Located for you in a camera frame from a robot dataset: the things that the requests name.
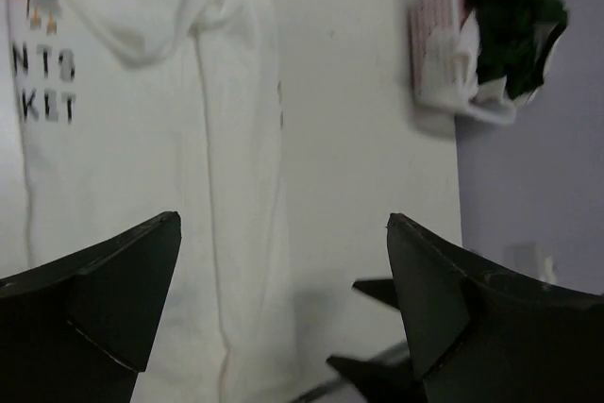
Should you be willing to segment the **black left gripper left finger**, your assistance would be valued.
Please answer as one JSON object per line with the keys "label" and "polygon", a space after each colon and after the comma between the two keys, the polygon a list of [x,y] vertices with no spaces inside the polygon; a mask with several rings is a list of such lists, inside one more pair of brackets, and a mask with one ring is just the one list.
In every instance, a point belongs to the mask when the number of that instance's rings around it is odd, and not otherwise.
{"label": "black left gripper left finger", "polygon": [[146,370],[181,244],[163,212],[1,280],[4,402],[128,402]]}

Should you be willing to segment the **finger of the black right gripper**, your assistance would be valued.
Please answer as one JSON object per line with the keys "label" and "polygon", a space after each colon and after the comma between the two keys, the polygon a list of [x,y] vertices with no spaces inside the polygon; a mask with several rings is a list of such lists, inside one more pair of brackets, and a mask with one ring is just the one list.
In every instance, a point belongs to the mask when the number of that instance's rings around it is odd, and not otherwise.
{"label": "finger of the black right gripper", "polygon": [[397,294],[391,278],[358,279],[352,288],[390,308],[397,308]]}
{"label": "finger of the black right gripper", "polygon": [[410,358],[393,363],[330,356],[327,365],[354,386],[369,403],[427,403],[424,385]]}

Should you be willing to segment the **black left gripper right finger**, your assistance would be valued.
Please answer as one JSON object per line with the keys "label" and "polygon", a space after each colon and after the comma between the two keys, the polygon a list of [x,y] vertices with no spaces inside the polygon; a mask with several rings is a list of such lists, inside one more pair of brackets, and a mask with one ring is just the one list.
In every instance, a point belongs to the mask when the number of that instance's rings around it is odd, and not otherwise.
{"label": "black left gripper right finger", "polygon": [[516,273],[394,214],[388,256],[431,402],[599,402],[603,299]]}

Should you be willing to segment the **white printed t shirt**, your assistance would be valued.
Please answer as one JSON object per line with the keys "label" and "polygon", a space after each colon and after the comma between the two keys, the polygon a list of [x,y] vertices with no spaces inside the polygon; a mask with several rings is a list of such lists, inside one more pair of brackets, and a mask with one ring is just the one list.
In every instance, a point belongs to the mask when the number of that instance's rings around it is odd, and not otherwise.
{"label": "white printed t shirt", "polygon": [[[561,38],[552,42],[551,49],[545,51],[547,40],[553,35],[554,25],[538,25],[536,42],[539,56],[545,56],[542,76],[546,77],[553,55]],[[468,101],[468,106],[461,110],[461,115],[483,123],[508,126],[514,123],[518,110],[530,104],[537,95],[538,89],[525,92],[516,98],[509,98],[506,89],[507,78],[503,77],[478,85],[477,94]]]}

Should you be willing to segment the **dark green t shirt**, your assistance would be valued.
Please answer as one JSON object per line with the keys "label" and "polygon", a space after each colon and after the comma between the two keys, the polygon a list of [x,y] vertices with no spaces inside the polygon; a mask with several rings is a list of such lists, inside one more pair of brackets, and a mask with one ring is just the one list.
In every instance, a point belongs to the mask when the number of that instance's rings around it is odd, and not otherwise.
{"label": "dark green t shirt", "polygon": [[569,23],[563,0],[464,0],[480,36],[478,82],[505,80],[514,100],[545,83],[545,64]]}

